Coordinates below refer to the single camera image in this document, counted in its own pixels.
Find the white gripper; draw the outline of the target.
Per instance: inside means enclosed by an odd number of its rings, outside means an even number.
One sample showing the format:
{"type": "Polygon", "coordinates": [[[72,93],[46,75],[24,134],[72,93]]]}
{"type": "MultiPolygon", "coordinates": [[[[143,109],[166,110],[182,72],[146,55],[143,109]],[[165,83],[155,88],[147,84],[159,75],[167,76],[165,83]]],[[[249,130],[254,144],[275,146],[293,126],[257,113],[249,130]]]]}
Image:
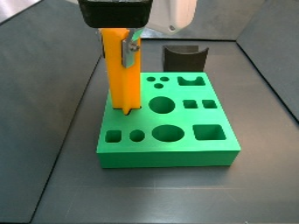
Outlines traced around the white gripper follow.
{"type": "MultiPolygon", "coordinates": [[[[190,25],[197,11],[198,0],[154,0],[147,28],[174,35],[190,25]]],[[[122,40],[122,64],[130,68],[135,64],[135,55],[141,50],[143,28],[130,28],[122,40]]]]}

